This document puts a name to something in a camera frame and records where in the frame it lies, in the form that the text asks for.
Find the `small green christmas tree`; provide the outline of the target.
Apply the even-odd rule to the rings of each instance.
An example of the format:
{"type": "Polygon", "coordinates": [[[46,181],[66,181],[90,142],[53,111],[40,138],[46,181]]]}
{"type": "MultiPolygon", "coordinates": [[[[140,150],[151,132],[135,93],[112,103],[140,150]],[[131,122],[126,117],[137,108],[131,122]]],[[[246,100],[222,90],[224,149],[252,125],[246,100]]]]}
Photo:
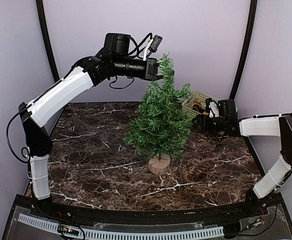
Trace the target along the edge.
{"type": "Polygon", "coordinates": [[[191,133],[191,118],[180,104],[191,91],[188,83],[175,89],[174,61],[168,54],[157,63],[162,84],[149,83],[124,141],[137,155],[146,157],[151,173],[162,175],[168,171],[171,159],[182,156],[191,133]]]}

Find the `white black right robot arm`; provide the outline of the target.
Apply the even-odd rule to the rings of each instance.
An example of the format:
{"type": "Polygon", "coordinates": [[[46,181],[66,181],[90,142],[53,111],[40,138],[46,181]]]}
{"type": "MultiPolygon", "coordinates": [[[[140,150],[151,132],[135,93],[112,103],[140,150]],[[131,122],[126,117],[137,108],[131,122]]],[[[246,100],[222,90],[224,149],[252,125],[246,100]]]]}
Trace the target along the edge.
{"type": "Polygon", "coordinates": [[[224,132],[234,137],[268,136],[281,139],[278,160],[252,188],[252,198],[241,205],[241,213],[251,217],[260,209],[260,199],[281,187],[292,174],[292,113],[238,118],[235,101],[206,99],[204,113],[194,118],[202,131],[224,132]]]}

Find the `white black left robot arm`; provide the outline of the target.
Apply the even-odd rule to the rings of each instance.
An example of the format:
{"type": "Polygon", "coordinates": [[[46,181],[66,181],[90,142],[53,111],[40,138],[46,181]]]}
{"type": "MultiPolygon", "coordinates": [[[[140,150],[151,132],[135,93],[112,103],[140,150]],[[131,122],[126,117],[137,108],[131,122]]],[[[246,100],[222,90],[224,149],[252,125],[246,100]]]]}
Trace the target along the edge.
{"type": "Polygon", "coordinates": [[[30,169],[33,197],[39,201],[36,208],[44,217],[52,218],[56,214],[56,206],[47,200],[51,197],[48,159],[53,143],[45,125],[70,101],[105,79],[119,76],[150,82],[162,79],[162,75],[158,74],[158,60],[150,57],[162,40],[161,36],[149,33],[142,40],[145,47],[136,43],[134,50],[130,51],[130,43],[135,42],[131,35],[108,33],[104,46],[96,55],[81,58],[41,95],[19,105],[17,115],[20,116],[26,142],[19,161],[30,169]]]}

